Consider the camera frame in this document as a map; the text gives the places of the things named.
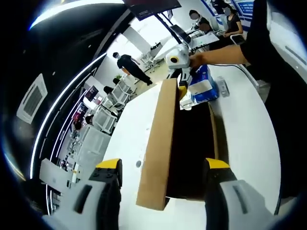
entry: cardboard flap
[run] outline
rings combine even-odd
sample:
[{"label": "cardboard flap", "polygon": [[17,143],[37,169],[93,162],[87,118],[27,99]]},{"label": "cardboard flap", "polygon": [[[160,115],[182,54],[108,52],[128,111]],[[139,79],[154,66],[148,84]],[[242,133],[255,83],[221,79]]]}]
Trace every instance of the cardboard flap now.
[{"label": "cardboard flap", "polygon": [[164,210],[177,104],[177,79],[164,80],[147,144],[136,205]]}]

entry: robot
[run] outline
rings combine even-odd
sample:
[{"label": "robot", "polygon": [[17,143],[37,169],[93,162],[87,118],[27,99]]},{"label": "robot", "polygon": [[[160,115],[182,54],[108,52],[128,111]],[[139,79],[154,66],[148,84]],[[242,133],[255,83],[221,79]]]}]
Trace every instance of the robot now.
[{"label": "robot", "polygon": [[[248,183],[237,180],[229,165],[206,158],[204,166],[207,230],[269,230],[278,217]],[[122,186],[121,159],[103,161],[88,180],[65,194],[45,222],[56,230],[118,230]]]},{"label": "robot", "polygon": [[165,58],[170,70],[167,78],[178,78],[181,75],[178,86],[179,100],[181,100],[187,93],[188,85],[191,83],[194,73],[194,70],[189,66],[189,48],[180,44],[176,49],[171,50]]}]

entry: window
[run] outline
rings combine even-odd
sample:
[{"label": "window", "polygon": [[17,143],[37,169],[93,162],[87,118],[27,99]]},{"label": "window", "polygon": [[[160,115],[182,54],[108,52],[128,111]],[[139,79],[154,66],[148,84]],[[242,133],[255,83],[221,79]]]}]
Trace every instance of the window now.
[{"label": "window", "polygon": [[151,46],[160,42],[162,39],[170,37],[170,32],[154,16],[142,21],[134,19],[131,27],[135,29]]}]

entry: black hair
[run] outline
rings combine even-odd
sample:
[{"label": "black hair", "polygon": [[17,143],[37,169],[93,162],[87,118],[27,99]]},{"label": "black hair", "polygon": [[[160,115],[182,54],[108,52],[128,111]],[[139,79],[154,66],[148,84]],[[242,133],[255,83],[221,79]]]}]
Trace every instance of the black hair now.
[{"label": "black hair", "polygon": [[89,116],[87,116],[87,117],[85,118],[85,121],[86,121],[88,124],[92,123],[92,122],[91,122],[91,119],[92,119],[93,116],[94,116],[94,115],[89,115]]},{"label": "black hair", "polygon": [[191,14],[193,14],[193,13],[200,15],[196,10],[190,10],[189,15],[191,16]]},{"label": "black hair", "polygon": [[80,129],[82,128],[82,123],[81,123],[80,121],[77,121],[77,122],[74,124],[74,126],[75,126],[75,129],[76,129],[76,130],[80,130]]},{"label": "black hair", "polygon": [[114,90],[114,89],[111,88],[111,87],[109,87],[109,86],[105,86],[105,87],[104,87],[104,91],[106,92],[106,94],[112,93],[113,90]]},{"label": "black hair", "polygon": [[117,55],[118,55],[118,52],[113,53],[114,58],[116,58]]},{"label": "black hair", "polygon": [[117,78],[114,78],[114,79],[113,79],[113,83],[114,83],[114,84],[117,85],[119,82],[120,82],[120,79],[117,79]]}]

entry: small plant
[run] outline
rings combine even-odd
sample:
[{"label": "small plant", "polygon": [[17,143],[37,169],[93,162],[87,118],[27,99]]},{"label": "small plant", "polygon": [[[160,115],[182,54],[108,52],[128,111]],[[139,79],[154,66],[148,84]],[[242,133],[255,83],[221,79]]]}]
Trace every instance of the small plant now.
[{"label": "small plant", "polygon": [[119,79],[121,79],[121,75],[118,74],[118,75],[115,76],[115,78],[119,80]]}]

